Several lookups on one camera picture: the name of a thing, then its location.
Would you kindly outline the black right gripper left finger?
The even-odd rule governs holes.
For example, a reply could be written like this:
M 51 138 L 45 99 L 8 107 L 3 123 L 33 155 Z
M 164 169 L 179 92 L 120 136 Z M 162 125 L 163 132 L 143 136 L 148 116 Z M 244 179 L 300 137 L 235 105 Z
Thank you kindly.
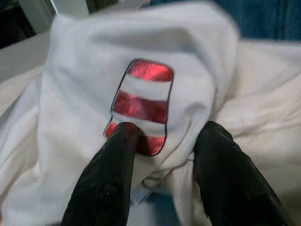
M 130 207 L 134 158 L 142 131 L 122 122 L 84 168 L 63 226 L 125 226 Z

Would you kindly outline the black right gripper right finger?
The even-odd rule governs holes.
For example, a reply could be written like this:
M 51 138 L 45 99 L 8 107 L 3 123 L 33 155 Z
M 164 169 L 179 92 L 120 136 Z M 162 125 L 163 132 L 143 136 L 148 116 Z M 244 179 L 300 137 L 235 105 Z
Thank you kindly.
M 252 159 L 214 121 L 208 121 L 197 137 L 194 178 L 213 226 L 294 225 Z

